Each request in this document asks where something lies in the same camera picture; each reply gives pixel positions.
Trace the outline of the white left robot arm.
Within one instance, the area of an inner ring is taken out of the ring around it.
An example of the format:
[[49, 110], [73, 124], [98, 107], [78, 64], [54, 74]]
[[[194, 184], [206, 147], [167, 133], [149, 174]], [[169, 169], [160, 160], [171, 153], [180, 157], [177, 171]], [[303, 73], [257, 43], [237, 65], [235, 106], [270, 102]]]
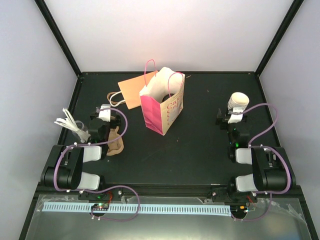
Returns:
[[122, 136], [118, 134], [121, 123], [121, 117], [111, 115], [109, 110], [91, 115], [86, 131], [81, 128], [73, 131], [78, 135], [84, 134], [80, 143], [52, 147], [41, 173], [41, 184], [57, 191], [89, 190], [95, 199], [103, 199], [108, 192], [103, 184], [104, 178], [84, 172], [83, 165], [100, 161], [123, 149]]

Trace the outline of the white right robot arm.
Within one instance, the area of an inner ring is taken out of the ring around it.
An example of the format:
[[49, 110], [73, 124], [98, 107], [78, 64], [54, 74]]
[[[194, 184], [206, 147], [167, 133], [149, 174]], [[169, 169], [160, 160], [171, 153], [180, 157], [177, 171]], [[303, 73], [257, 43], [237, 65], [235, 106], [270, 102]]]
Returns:
[[250, 146], [247, 117], [224, 114], [218, 109], [216, 125], [228, 136], [228, 158], [236, 164], [248, 165], [252, 172], [233, 176], [228, 184], [228, 198], [240, 201], [246, 192], [283, 194], [297, 185], [288, 155], [283, 147]]

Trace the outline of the black cup lid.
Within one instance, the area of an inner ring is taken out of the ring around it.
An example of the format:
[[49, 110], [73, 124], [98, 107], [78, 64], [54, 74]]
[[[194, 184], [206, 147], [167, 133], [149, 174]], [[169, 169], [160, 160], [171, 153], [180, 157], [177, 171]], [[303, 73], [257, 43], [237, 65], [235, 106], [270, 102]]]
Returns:
[[162, 103], [164, 103], [166, 100], [168, 100], [170, 97], [172, 96], [172, 94], [167, 94], [163, 97], [162, 99]]

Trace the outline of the stack of paper cups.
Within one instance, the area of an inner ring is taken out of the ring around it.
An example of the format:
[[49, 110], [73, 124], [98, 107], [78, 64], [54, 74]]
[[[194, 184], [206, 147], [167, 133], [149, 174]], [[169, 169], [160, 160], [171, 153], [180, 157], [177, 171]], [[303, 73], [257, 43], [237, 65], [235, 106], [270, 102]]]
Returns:
[[246, 94], [242, 92], [234, 92], [227, 102], [227, 108], [228, 110], [241, 108], [244, 111], [247, 108], [249, 102], [250, 99]]

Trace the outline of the white straws bundle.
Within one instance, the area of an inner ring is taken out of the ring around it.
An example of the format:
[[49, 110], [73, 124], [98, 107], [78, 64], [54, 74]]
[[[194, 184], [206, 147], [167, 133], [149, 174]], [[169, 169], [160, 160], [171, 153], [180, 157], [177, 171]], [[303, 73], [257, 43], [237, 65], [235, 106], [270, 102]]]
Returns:
[[65, 118], [57, 118], [54, 123], [61, 126], [62, 128], [70, 130], [75, 136], [78, 137], [81, 143], [86, 143], [90, 137], [90, 134], [82, 121], [74, 120], [72, 114], [67, 108], [63, 108], [62, 112]]

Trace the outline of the cream cakes paper bag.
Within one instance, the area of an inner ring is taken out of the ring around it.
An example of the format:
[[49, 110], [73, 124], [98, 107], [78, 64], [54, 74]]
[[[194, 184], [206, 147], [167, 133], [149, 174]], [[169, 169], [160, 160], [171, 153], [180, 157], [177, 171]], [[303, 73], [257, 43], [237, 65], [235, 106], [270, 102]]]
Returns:
[[[184, 108], [186, 75], [163, 67], [139, 92], [145, 126], [164, 136]], [[172, 96], [162, 102], [165, 95]]]

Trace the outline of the brown pulp cup carriers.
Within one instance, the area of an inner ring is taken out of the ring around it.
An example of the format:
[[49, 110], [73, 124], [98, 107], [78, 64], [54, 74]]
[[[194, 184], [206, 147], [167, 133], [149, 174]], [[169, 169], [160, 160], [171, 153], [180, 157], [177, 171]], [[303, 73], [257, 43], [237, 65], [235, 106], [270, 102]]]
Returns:
[[120, 154], [124, 149], [124, 142], [122, 137], [118, 138], [120, 134], [118, 133], [119, 127], [111, 128], [108, 141], [112, 141], [111, 143], [108, 143], [108, 150], [106, 155], [107, 156], [114, 156]]

